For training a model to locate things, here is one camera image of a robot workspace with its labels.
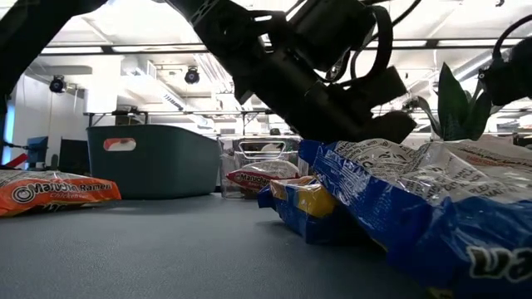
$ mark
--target gray table surface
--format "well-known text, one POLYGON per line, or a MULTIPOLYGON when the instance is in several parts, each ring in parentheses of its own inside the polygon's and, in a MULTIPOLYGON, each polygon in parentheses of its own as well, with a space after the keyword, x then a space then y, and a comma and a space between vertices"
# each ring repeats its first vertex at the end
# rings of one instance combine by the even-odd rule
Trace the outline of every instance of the gray table surface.
POLYGON ((0 298, 425 298, 368 247, 216 195, 0 219, 0 298))

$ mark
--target ramen package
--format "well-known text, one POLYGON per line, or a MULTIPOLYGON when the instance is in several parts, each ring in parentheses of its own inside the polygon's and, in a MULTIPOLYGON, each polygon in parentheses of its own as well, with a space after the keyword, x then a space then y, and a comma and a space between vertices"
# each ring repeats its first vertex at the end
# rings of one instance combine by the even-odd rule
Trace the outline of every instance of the ramen package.
POLYGON ((256 199, 259 191, 272 179, 294 179, 299 177, 299 168, 283 160, 272 159, 246 164, 241 169, 227 174, 227 179, 237 184, 247 199, 256 199))
POLYGON ((0 217, 121 199, 116 184, 60 172, 0 170, 0 217))
POLYGON ((457 298, 530 298, 532 151, 470 140, 418 150, 304 141, 299 155, 388 262, 422 286, 457 298))
POLYGON ((258 201, 260 208, 277 211, 306 243, 346 244, 365 237, 349 212, 312 176, 272 180, 258 201))

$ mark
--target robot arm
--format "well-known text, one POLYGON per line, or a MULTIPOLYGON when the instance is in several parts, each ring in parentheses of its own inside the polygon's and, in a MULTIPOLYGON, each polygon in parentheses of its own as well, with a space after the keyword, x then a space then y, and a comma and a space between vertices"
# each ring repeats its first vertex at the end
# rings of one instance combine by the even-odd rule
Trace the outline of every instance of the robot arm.
MULTIPOLYGON (((307 0, 287 21, 284 12, 248 11, 230 0, 164 1, 186 18, 234 78, 237 100, 244 103, 257 95, 303 138, 401 142, 414 129, 415 122, 401 112, 372 118, 371 108, 406 93, 395 68, 387 67, 393 34, 384 8, 357 0, 307 0), (350 51, 361 51, 376 25, 379 50, 367 76, 336 84, 316 73, 334 69, 350 51), (262 42, 264 34, 271 47, 262 42)), ((0 92, 9 93, 70 17, 104 2, 19 0, 0 22, 2 32, 10 29, 0 40, 0 62, 11 70, 0 92)))

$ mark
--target orange ramen package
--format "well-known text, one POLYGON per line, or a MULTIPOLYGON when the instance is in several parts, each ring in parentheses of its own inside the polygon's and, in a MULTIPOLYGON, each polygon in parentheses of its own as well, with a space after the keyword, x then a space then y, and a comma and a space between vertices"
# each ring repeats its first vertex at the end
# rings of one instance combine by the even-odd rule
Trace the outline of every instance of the orange ramen package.
POLYGON ((56 171, 0 170, 0 217, 121 199, 116 184, 56 171))

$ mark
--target green plant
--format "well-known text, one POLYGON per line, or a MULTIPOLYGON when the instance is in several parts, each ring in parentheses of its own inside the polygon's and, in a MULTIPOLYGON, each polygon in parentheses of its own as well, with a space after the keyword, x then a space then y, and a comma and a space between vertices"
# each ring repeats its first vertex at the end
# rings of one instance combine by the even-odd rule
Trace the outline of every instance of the green plant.
POLYGON ((434 132, 445 141, 478 140, 490 116, 501 108, 492 106, 491 98, 481 92, 480 85, 476 87, 474 95, 464 91, 445 63, 441 68, 437 95, 437 117, 432 114, 428 102, 420 96, 414 97, 413 102, 406 106, 424 110, 434 132))

